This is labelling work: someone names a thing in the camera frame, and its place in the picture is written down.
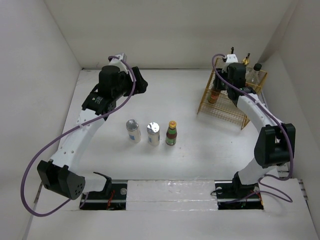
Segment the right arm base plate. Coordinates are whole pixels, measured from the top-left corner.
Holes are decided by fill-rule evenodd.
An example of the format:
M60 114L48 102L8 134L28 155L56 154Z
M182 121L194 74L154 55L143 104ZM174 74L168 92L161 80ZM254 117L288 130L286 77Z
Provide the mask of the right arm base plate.
M258 184L235 189L231 180L216 180L215 189L211 192L216 197L217 209L222 210L263 210L263 202Z

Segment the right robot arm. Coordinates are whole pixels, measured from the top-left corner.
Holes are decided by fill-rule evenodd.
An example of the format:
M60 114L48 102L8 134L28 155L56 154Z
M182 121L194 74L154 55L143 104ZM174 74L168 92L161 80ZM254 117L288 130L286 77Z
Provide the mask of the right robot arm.
M226 91L228 98L248 116L259 133L253 159L234 174L231 186L226 189L239 202L252 196L263 178L275 179L276 176L269 173L274 167L293 164L296 128L276 118L259 100L256 91L246 83L244 64L226 63L223 68L214 67L213 70L214 91Z

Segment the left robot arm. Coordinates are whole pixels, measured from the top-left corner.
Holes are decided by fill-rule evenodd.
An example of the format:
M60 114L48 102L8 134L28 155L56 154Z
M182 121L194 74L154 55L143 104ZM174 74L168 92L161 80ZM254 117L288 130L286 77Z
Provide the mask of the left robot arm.
M78 129L69 133L49 161L41 160L37 172L44 187L71 200L87 188L85 177L77 174L80 160L96 131L107 120L107 113L116 108L117 100L130 94L143 94L148 83L137 66L132 68L132 81L118 66L106 65L99 72L98 84L90 91L81 106Z

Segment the red label soy sauce bottle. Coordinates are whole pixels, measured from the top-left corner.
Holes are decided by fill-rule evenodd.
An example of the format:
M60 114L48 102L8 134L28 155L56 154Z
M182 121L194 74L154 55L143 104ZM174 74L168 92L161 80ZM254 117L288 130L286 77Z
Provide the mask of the red label soy sauce bottle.
M256 63L252 69L249 69L246 73L246 82L257 86L260 80L259 72L261 68L262 68L262 64Z

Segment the yellow cap sauce bottle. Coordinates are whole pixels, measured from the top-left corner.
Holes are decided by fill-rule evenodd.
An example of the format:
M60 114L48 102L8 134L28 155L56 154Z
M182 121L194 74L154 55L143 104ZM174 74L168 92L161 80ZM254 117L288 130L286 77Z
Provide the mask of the yellow cap sauce bottle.
M172 120L168 124L165 142L167 145L173 146L176 144L176 140L177 140L177 123L174 120Z
M221 91L213 87L211 89L210 95L207 98L207 101L211 104L215 104L220 96Z

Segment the clear liquid glass bottle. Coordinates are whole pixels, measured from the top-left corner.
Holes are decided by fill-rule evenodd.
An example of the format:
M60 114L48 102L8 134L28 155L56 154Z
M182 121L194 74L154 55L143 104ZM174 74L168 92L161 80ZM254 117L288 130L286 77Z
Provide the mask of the clear liquid glass bottle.
M249 66L249 63L250 63L250 53L248 53L247 55L246 55L246 57L245 58L243 58L242 59L242 64L243 65L245 65L245 69L246 69L246 72L245 72L245 75L247 75L249 72L250 72L250 70L249 70L249 68L248 68L248 66Z

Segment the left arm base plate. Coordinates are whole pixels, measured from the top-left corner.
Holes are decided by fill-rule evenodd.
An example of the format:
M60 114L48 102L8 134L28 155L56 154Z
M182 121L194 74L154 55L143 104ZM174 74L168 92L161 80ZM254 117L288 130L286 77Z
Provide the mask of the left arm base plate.
M91 191L83 194L79 209L84 211L123 211L127 203L127 181L113 182L108 193Z

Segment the yellow cap sauce bottle front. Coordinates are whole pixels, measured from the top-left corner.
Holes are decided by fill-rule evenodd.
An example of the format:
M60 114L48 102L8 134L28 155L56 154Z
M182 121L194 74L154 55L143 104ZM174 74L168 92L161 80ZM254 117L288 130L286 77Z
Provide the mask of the yellow cap sauce bottle front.
M172 120L168 124L165 142L167 145L173 146L176 144L176 140L177 140L177 123L174 120Z

